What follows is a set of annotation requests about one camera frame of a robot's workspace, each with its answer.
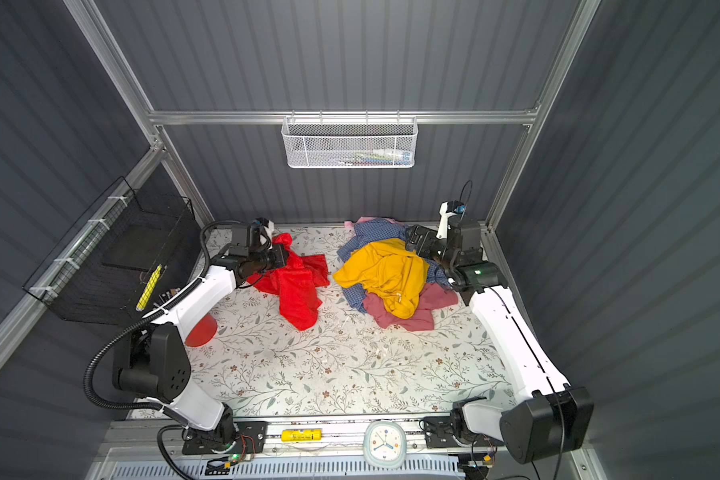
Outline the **red cloth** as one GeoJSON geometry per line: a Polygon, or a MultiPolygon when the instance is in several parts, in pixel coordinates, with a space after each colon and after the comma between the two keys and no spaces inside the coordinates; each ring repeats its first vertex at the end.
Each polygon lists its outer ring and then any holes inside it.
{"type": "Polygon", "coordinates": [[[292,252],[293,239],[288,233],[276,235],[274,245],[282,245],[288,254],[286,265],[247,278],[257,290],[279,297],[279,313],[299,331],[314,327],[322,301],[317,288],[328,287],[329,269],[324,254],[299,256],[292,252]]]}

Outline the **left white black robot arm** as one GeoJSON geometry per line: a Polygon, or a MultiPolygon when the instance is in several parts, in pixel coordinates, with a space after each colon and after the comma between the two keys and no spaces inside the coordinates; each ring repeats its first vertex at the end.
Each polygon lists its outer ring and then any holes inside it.
{"type": "Polygon", "coordinates": [[[220,300],[255,276],[286,266],[288,253],[273,240],[274,223],[216,221],[201,230],[203,267],[176,295],[144,316],[114,347],[113,386],[177,421],[186,437],[216,452],[238,443],[230,407],[192,378],[187,340],[220,300]]]}

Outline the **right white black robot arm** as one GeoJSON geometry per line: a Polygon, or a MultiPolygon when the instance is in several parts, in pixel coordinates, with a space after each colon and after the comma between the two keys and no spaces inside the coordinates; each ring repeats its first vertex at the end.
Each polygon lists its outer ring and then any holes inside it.
{"type": "Polygon", "coordinates": [[[514,314],[509,282],[485,258],[477,224],[413,225],[406,230],[405,246],[444,272],[485,328],[513,389],[511,408],[501,409],[484,397],[455,402],[450,414],[455,439],[497,440],[520,464],[580,449],[594,402],[586,388],[570,384],[525,320],[514,314]]]}

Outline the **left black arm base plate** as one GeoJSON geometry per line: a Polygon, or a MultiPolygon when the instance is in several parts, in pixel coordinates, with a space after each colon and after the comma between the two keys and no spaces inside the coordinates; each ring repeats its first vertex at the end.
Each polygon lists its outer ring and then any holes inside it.
{"type": "Polygon", "coordinates": [[[183,455],[243,454],[263,451],[268,423],[264,421],[222,422],[215,430],[193,428],[182,434],[183,455]]]}

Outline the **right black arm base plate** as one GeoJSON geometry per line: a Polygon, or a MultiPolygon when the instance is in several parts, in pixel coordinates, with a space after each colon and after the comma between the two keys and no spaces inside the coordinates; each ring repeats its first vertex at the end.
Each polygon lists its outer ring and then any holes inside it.
{"type": "Polygon", "coordinates": [[[445,416],[426,416],[418,421],[418,426],[426,446],[431,449],[472,446],[492,449],[504,446],[501,440],[457,429],[445,416]]]}

